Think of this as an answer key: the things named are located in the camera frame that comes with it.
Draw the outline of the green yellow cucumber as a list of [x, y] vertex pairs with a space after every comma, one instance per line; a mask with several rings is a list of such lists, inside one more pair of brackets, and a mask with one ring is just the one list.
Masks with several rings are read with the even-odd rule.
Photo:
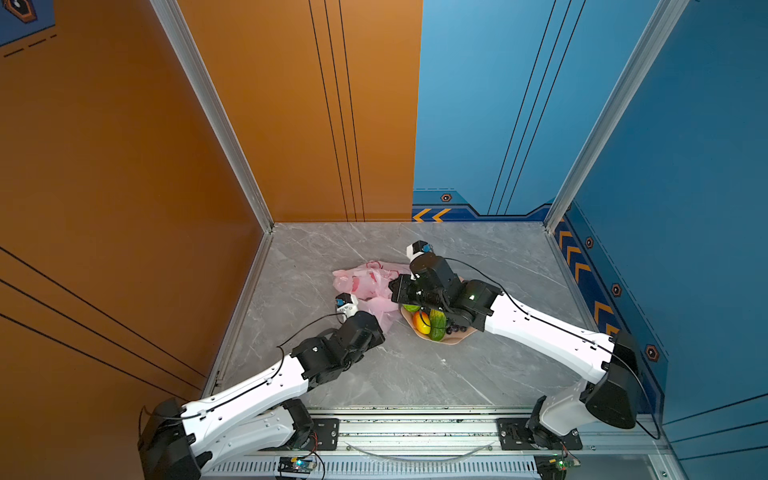
[[431, 310], [429, 312], [431, 321], [431, 334], [429, 338], [432, 341], [441, 342], [445, 337], [445, 328], [447, 326], [447, 317], [440, 310]]

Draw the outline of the red yellow mango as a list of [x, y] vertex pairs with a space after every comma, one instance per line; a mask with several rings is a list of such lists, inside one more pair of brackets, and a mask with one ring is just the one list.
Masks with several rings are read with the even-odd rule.
[[412, 326], [420, 335], [429, 337], [431, 334], [430, 317], [424, 310], [417, 311], [412, 315]]

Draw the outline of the pink printed plastic bag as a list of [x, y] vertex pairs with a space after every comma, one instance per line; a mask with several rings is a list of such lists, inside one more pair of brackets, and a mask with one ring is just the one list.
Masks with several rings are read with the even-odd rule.
[[410, 275], [407, 264], [369, 261], [348, 270], [335, 270], [333, 286], [339, 293], [358, 299], [358, 308], [374, 315], [384, 333], [400, 317], [399, 305], [392, 300], [389, 283], [401, 274]]

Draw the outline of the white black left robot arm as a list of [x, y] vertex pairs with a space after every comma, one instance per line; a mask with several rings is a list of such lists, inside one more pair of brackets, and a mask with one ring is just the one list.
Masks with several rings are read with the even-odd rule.
[[144, 477], [199, 479], [246, 453], [305, 447], [314, 421], [301, 396], [336, 380], [384, 340], [377, 318], [357, 312], [227, 390], [186, 404], [159, 403], [137, 444]]

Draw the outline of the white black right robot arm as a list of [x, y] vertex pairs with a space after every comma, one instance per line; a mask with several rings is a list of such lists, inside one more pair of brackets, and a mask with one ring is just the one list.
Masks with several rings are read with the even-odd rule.
[[450, 263], [432, 252], [412, 255], [408, 273], [388, 285], [392, 300], [441, 313], [450, 324], [521, 343], [579, 376], [573, 386], [535, 403], [524, 427], [534, 447], [561, 447], [580, 427], [595, 422], [625, 430], [636, 426], [646, 392], [631, 335], [594, 332], [561, 321], [515, 299], [486, 274], [460, 278]]

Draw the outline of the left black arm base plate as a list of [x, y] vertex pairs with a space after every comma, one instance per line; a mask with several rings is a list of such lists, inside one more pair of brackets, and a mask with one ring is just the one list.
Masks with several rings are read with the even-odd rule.
[[340, 419], [314, 418], [309, 436], [300, 446], [305, 451], [335, 451], [338, 448]]

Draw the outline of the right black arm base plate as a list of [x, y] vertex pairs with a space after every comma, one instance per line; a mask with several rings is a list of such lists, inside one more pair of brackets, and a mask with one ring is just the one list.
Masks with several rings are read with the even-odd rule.
[[530, 430], [523, 418], [499, 418], [495, 421], [497, 437], [503, 451], [551, 450], [579, 451], [583, 443], [579, 432], [573, 429], [563, 437], [553, 436], [542, 429]]

